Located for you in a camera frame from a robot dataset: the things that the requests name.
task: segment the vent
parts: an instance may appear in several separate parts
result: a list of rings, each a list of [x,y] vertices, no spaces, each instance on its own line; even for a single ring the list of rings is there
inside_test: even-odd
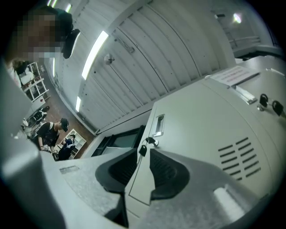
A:
[[[241,171],[248,178],[261,170],[257,155],[248,137],[218,149],[222,169],[236,180],[242,180]]]

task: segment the window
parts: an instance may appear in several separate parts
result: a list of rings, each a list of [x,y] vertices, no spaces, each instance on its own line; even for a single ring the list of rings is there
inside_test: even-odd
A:
[[[138,129],[105,137],[98,148],[94,151],[92,157],[101,155],[106,147],[137,148],[144,133],[145,126]]]

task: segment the ceiling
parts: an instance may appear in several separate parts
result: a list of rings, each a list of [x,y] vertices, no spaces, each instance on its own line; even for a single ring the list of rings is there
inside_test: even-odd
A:
[[[231,40],[255,37],[246,19],[240,27],[230,22],[239,7],[228,0],[74,2],[74,27],[81,34],[72,57],[56,60],[56,73],[65,97],[73,107],[81,98],[80,115],[96,129],[144,112],[161,97],[232,66],[231,47],[239,42]],[[216,13],[226,17],[217,21]],[[85,81],[85,61],[103,30],[109,37]],[[115,58],[110,66],[104,63],[108,53]]]

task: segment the paper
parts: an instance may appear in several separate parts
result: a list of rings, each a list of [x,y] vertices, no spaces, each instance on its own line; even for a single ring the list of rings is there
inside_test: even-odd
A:
[[[246,79],[258,73],[259,71],[253,69],[244,68],[241,66],[235,66],[224,72],[214,74],[213,76],[211,76],[211,78],[228,86],[233,86],[242,81],[245,81]]]

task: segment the white label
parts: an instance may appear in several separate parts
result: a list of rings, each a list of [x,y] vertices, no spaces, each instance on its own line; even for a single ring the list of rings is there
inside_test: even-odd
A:
[[[253,69],[235,66],[224,72],[214,74],[213,76],[211,76],[211,78],[228,86],[233,86],[258,73],[259,71]]]

